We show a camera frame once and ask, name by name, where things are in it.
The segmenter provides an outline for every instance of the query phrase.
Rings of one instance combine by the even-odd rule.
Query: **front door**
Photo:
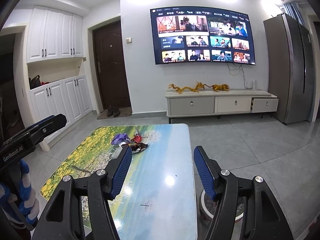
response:
[[[93,45],[103,108],[131,106],[120,21],[94,30]]]

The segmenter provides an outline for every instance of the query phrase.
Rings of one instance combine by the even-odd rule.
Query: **door handle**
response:
[[[98,71],[99,71],[99,73],[101,73],[101,64],[99,61],[98,61]]]

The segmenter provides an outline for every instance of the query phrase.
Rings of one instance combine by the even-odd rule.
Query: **video thumbnail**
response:
[[[209,31],[213,34],[248,37],[245,22],[231,20],[223,17],[208,17]]]
[[[160,38],[162,49],[179,49],[184,47],[183,36]]]
[[[188,50],[189,61],[210,61],[210,51],[208,49],[189,49]]]
[[[188,47],[207,47],[209,45],[208,36],[186,36]]]
[[[233,38],[231,40],[232,40],[232,47],[234,49],[249,50],[249,41],[233,39]]]
[[[179,15],[157,17],[158,35],[160,38],[183,35],[209,35],[206,16]]]
[[[186,60],[186,52],[184,50],[168,50],[162,52],[163,63],[182,62]]]
[[[210,43],[212,47],[217,48],[231,48],[230,38],[220,36],[210,36]]]
[[[212,50],[212,61],[232,61],[231,51]]]
[[[233,62],[238,63],[250,63],[250,54],[243,52],[234,52],[233,53]]]

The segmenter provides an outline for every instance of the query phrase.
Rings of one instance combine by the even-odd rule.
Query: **refrigerator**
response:
[[[308,120],[315,83],[309,31],[285,13],[263,23],[269,55],[268,92],[279,98],[273,115],[284,124]]]

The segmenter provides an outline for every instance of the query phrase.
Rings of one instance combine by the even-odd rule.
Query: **curved television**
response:
[[[208,7],[150,10],[156,64],[220,61],[255,65],[247,14]]]

